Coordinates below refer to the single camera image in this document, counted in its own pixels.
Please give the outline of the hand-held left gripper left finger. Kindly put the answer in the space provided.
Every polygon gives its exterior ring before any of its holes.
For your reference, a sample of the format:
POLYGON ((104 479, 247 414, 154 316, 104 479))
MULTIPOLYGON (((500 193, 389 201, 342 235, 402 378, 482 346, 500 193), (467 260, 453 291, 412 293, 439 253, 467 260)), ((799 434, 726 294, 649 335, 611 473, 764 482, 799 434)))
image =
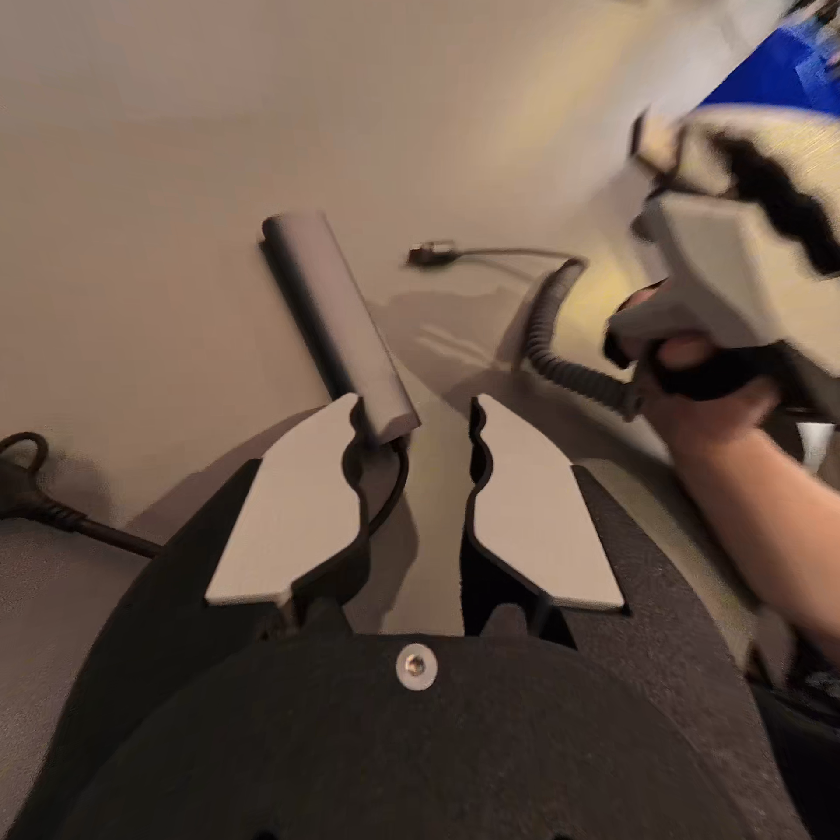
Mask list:
POLYGON ((264 453, 205 590, 211 606, 286 606, 312 573, 362 536, 356 394, 308 416, 264 453))

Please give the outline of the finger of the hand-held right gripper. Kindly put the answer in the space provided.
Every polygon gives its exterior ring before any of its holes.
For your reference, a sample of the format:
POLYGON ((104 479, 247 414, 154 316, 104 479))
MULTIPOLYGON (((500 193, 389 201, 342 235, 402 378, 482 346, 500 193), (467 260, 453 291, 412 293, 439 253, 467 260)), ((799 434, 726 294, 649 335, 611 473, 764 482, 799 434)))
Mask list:
POLYGON ((631 129, 630 159, 668 188, 733 198, 734 164, 723 141, 749 144, 829 220, 838 219, 839 125, 825 114, 742 103, 701 106, 679 119, 645 111, 631 129))
POLYGON ((643 213, 668 283, 638 305, 638 338, 705 333, 717 347, 824 348, 824 279, 759 207, 658 195, 643 213))

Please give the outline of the person's dark clothing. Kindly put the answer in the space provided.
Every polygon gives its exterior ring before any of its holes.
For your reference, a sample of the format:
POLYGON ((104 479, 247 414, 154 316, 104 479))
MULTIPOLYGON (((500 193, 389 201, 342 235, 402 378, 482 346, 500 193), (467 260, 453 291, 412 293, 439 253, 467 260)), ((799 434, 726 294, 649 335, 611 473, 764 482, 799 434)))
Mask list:
POLYGON ((839 838, 838 714, 807 696, 749 681, 774 760, 814 839, 839 838))

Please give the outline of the blue plastic bin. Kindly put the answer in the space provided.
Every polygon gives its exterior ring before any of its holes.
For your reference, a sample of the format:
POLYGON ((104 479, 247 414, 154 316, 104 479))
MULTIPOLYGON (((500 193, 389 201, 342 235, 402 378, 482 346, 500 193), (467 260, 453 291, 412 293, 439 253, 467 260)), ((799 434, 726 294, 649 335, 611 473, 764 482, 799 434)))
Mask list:
POLYGON ((839 2, 797 2, 700 103, 839 116, 839 2))

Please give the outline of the person's right forearm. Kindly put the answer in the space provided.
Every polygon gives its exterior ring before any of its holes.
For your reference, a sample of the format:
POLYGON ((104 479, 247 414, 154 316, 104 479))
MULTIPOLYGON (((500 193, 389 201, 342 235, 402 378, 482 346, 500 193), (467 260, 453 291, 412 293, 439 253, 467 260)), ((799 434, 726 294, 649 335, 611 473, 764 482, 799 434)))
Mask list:
POLYGON ((838 492, 764 431, 680 434, 675 471, 762 603, 839 664, 838 492))

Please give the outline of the person's right hand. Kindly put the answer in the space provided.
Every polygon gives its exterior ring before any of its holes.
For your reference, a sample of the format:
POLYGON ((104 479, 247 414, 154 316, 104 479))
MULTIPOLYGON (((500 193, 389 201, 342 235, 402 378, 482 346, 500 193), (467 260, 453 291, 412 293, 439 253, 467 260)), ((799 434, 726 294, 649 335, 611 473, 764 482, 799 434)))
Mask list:
MULTIPOLYGON (((667 281, 637 290, 618 309, 639 306, 664 290, 667 281)), ((763 378, 752 379, 741 390, 716 401, 695 402, 682 395, 662 391, 655 377, 637 360, 645 356, 648 343, 620 339, 625 355, 636 361, 634 378, 643 415, 662 438, 673 461, 678 457, 734 452, 736 445, 758 441, 775 445, 776 441, 762 428, 778 402, 774 384, 763 378)), ((692 370, 718 352, 705 333, 675 333, 658 349, 657 360, 663 369, 692 370)))

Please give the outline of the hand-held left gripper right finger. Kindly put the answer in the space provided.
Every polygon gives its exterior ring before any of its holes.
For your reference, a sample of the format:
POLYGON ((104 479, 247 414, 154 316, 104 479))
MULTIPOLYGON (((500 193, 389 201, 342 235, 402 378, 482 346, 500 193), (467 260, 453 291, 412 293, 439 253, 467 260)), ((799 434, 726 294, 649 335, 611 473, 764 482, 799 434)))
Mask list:
POLYGON ((488 394, 472 398, 470 546, 551 607, 623 611, 625 596, 564 452, 488 394))

